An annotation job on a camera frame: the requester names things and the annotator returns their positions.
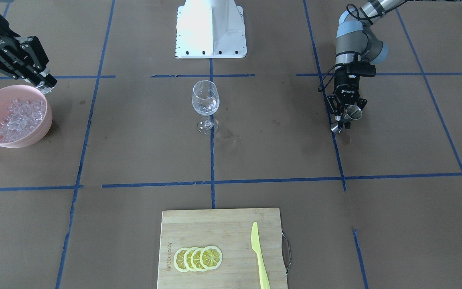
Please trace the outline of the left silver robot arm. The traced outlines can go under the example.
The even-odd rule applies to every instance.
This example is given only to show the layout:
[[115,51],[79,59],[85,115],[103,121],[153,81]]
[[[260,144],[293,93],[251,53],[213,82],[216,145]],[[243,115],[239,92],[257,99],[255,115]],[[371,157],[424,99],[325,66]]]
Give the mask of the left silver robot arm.
[[348,4],[339,18],[336,35],[335,65],[331,68],[333,92],[326,97],[326,105],[335,118],[333,133],[349,129],[351,122],[361,119],[367,100],[361,98],[361,77],[374,77],[376,65],[389,52],[387,44],[379,40],[371,26],[387,13],[403,5],[403,0],[369,0],[361,7]]

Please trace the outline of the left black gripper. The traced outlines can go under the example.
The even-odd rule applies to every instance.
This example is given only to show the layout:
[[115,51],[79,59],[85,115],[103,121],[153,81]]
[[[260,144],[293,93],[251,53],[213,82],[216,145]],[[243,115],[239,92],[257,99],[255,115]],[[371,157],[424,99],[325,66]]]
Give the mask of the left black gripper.
[[[338,126],[343,126],[343,115],[348,106],[358,106],[360,109],[366,106],[367,100],[359,94],[360,78],[375,75],[376,67],[369,62],[351,62],[335,70],[333,92],[327,96],[326,102]],[[345,117],[346,130],[351,128],[353,120]]]

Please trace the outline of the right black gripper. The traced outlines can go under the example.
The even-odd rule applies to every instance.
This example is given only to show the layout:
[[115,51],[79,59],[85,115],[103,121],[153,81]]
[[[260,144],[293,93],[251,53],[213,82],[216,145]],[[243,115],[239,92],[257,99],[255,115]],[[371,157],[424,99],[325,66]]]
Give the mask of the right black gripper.
[[58,81],[50,75],[48,62],[49,59],[37,37],[0,37],[0,73],[13,79],[24,79],[33,86],[44,82],[55,88]]

